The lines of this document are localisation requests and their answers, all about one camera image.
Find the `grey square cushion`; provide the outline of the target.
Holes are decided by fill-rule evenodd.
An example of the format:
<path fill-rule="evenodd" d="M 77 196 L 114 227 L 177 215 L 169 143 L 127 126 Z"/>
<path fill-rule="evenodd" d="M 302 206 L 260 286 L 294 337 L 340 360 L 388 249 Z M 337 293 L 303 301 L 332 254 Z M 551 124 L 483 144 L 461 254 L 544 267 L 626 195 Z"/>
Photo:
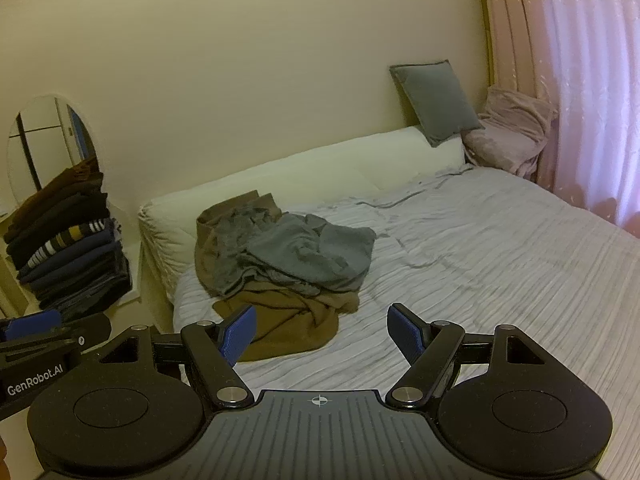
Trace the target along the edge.
<path fill-rule="evenodd" d="M 453 136 L 484 129 L 448 60 L 390 66 L 427 142 L 437 148 Z"/>

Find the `pink window curtain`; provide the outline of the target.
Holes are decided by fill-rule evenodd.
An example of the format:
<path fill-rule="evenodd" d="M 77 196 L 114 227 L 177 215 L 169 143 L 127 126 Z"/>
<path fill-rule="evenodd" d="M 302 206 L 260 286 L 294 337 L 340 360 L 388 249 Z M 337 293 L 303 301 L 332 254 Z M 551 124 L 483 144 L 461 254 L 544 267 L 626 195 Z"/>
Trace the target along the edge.
<path fill-rule="evenodd" d="M 482 0 L 490 80 L 558 113 L 535 182 L 639 233 L 639 0 Z"/>

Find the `white long pillow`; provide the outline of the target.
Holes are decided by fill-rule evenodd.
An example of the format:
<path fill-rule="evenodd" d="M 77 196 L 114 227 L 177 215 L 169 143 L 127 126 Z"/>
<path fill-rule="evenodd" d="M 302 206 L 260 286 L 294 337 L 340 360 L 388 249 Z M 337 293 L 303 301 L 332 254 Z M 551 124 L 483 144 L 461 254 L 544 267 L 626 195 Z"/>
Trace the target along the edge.
<path fill-rule="evenodd" d="M 210 206 L 256 190 L 280 208 L 377 196 L 418 177 L 464 164 L 458 136 L 433 148 L 416 127 L 372 134 L 265 162 L 236 174 L 155 197 L 139 209 L 145 250 L 169 301 L 194 261 L 196 218 Z"/>

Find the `mauve crumpled blanket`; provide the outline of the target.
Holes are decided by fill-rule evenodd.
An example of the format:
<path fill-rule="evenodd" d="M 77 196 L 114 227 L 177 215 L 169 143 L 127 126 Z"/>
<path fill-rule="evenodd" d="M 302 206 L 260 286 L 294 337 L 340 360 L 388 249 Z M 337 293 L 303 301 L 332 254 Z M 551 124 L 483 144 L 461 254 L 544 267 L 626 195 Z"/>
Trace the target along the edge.
<path fill-rule="evenodd" d="M 491 86 L 478 115 L 482 128 L 462 134 L 465 155 L 475 166 L 530 180 L 556 116 L 556 108 L 545 100 Z"/>

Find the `grey knit garment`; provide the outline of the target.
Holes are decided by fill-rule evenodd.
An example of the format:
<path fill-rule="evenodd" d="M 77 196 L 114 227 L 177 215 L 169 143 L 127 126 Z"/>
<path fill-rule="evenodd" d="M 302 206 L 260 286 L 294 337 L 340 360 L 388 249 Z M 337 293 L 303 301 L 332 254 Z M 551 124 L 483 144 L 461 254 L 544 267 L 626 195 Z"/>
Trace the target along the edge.
<path fill-rule="evenodd" d="M 322 290 L 354 292 L 369 272 L 375 240 L 370 228 L 287 212 L 248 242 L 246 252 L 258 273 L 245 284 L 269 282 L 309 297 Z"/>

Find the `striped bed cover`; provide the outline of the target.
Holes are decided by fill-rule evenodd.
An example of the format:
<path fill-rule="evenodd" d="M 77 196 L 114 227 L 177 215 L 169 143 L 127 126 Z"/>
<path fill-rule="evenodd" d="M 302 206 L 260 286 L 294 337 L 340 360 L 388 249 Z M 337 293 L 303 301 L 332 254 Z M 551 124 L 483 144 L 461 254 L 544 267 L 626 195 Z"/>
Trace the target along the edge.
<path fill-rule="evenodd" d="M 387 391 L 407 362 L 386 332 L 399 302 L 470 333 L 518 326 L 603 399 L 614 422 L 599 470 L 639 474 L 639 242 L 537 185 L 492 169 L 420 178 L 380 197 L 302 203 L 376 236 L 360 306 L 324 347 L 241 363 L 254 390 Z"/>

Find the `brown garment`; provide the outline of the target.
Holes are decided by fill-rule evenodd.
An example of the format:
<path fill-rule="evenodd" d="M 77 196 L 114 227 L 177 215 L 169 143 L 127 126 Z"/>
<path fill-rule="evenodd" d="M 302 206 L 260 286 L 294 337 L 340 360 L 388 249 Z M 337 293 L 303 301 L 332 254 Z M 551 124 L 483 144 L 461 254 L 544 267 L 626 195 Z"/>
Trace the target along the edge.
<path fill-rule="evenodd" d="M 255 309 L 256 333 L 240 361 L 253 362 L 322 348 L 337 334 L 340 315 L 358 310 L 359 297 L 358 292 L 328 290 L 307 297 L 286 287 L 255 282 L 217 300 L 213 309 L 225 320 L 246 306 Z"/>

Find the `oval wall mirror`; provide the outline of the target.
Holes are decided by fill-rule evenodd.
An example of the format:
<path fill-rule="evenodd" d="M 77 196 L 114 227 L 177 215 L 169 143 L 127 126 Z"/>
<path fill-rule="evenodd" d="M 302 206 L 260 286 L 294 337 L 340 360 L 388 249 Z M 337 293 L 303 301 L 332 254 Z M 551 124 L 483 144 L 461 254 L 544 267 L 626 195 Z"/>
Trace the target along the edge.
<path fill-rule="evenodd" d="M 8 175 L 18 204 L 64 169 L 96 154 L 80 115 L 59 96 L 37 96 L 16 115 L 9 133 Z"/>

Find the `olive grey garment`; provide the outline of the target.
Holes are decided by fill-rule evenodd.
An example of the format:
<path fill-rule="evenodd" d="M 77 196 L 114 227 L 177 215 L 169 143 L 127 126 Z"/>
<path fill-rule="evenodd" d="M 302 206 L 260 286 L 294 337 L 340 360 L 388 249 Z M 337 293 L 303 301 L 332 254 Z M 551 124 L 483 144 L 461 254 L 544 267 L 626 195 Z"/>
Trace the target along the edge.
<path fill-rule="evenodd" d="M 271 194 L 256 190 L 229 198 L 202 211 L 196 219 L 196 276 L 212 295 L 237 294 L 258 271 L 247 255 L 248 242 L 282 217 Z"/>

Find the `stack of folded dark clothes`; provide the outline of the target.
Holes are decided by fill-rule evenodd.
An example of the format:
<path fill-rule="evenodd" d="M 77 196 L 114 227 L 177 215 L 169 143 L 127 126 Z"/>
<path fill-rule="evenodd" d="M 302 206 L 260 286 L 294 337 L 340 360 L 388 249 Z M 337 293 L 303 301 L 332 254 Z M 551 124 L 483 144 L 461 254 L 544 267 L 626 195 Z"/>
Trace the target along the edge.
<path fill-rule="evenodd" d="M 64 169 L 26 198 L 3 235 L 18 284 L 66 321 L 103 312 L 132 289 L 103 178 L 95 157 Z"/>

